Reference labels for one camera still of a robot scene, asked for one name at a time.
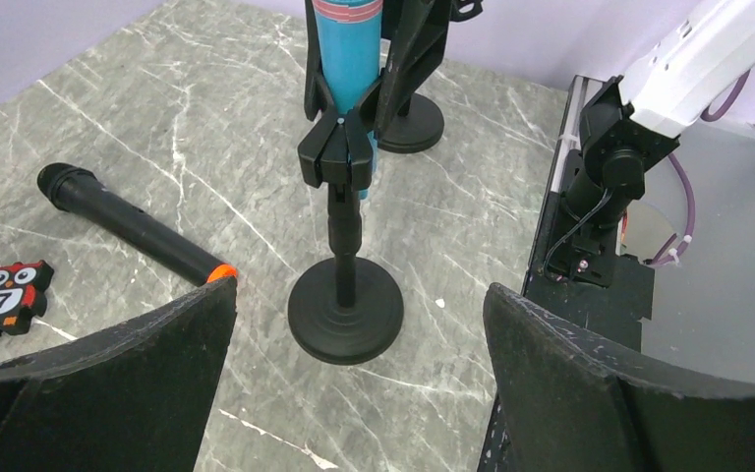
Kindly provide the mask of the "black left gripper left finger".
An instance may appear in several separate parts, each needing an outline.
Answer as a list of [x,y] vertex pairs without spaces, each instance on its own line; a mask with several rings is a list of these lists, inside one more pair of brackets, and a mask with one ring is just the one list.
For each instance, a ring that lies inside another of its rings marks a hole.
[[191,471],[237,282],[0,364],[0,471]]

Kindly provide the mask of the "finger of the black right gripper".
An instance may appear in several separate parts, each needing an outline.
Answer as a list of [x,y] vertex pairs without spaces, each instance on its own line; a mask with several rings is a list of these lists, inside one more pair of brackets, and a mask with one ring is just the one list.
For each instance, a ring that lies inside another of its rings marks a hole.
[[389,41],[388,54],[378,78],[358,100],[360,118],[377,138],[440,65],[451,9],[450,0],[383,3],[380,37]]
[[306,118],[314,121],[316,117],[334,106],[334,98],[325,78],[319,46],[318,14],[312,0],[305,0],[308,48],[306,78],[304,91],[304,112]]

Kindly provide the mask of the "blue microphone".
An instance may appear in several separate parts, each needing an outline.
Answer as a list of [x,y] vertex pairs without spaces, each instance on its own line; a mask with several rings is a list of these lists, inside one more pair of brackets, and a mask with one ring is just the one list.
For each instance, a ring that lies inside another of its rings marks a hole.
[[349,112],[378,78],[383,3],[310,1],[322,74],[336,109]]

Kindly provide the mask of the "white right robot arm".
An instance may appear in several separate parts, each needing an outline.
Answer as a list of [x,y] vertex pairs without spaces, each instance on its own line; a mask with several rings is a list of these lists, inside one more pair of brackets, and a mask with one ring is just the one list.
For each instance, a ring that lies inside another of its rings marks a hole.
[[[300,142],[303,179],[347,200],[366,192],[378,142],[440,64],[448,26],[482,12],[478,1],[309,1],[304,110],[314,126]],[[565,192],[568,230],[541,273],[585,279],[589,250],[642,198],[644,175],[678,147],[725,89],[755,65],[755,1],[706,1],[585,105],[582,167]]]

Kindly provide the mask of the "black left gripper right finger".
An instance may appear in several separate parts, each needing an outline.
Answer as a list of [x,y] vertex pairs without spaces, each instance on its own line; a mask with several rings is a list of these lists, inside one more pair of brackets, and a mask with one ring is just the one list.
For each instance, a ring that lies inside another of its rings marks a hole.
[[648,357],[498,283],[483,320],[521,471],[755,471],[755,383]]

